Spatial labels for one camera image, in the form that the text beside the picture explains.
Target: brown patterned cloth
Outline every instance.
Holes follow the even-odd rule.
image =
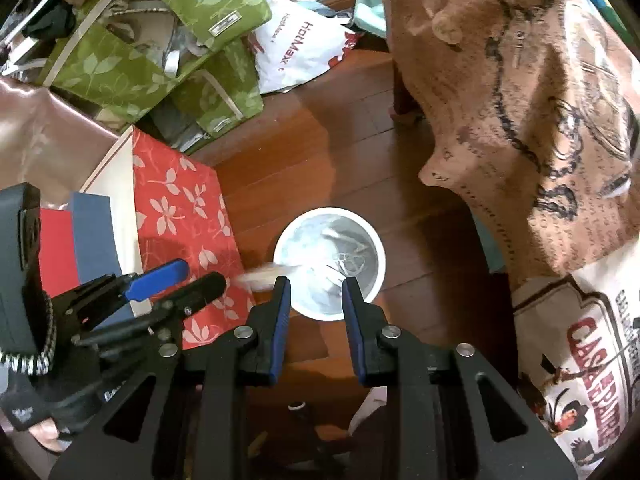
[[[640,66],[587,0],[384,0],[433,127],[420,172],[492,231],[517,287],[638,235]]]

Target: wooden floor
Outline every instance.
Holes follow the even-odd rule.
[[[448,190],[424,186],[418,170],[433,139],[426,121],[394,126],[392,62],[359,49],[196,154],[218,173],[245,268],[268,262],[283,229],[321,206],[350,209],[380,234],[386,278],[376,303],[423,341],[476,345],[503,374],[516,365],[505,279],[490,277],[468,208]],[[366,391],[351,369],[343,322],[294,315],[287,365],[273,390],[250,393],[270,435],[306,400],[327,438],[344,434]],[[296,441],[296,426],[287,430]]]

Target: white bowl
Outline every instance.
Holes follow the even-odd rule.
[[[339,254],[348,255],[346,264],[339,263]],[[273,261],[301,266],[289,276],[291,306],[320,321],[344,319],[342,291],[331,278],[335,273],[323,272],[325,265],[343,274],[359,270],[356,277],[367,303],[377,296],[385,279],[386,256],[380,237],[362,217],[337,207],[313,209],[291,222],[280,235]]]

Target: white plastic bag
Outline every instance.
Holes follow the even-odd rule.
[[[290,0],[267,0],[273,18],[257,28],[251,44],[260,93],[306,83],[338,64],[358,34]]]

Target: green leaf-patterned fabric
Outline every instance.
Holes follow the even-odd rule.
[[[88,0],[79,9],[78,25],[98,1]],[[235,38],[271,18],[271,11],[264,0],[162,1],[171,7],[201,43],[207,45],[210,54],[182,64],[177,77],[171,78],[133,46],[124,43],[98,23],[93,23],[56,75],[53,86],[94,102],[127,122],[134,123],[191,73],[208,63],[215,52],[224,50]],[[232,24],[214,37],[209,29],[232,12],[240,18],[235,16]],[[40,82],[46,78],[66,41],[58,40],[42,70]],[[237,62],[236,65],[240,70],[246,70],[245,62]]]
[[[213,85],[203,77],[203,70],[209,72],[225,89],[242,112],[241,119],[236,117]],[[258,74],[254,59],[242,40],[232,41],[211,57],[201,69],[193,72],[172,92],[171,99],[180,111],[193,117],[207,133],[207,138],[191,146],[187,153],[199,150],[239,123],[260,113],[262,98],[258,88]]]

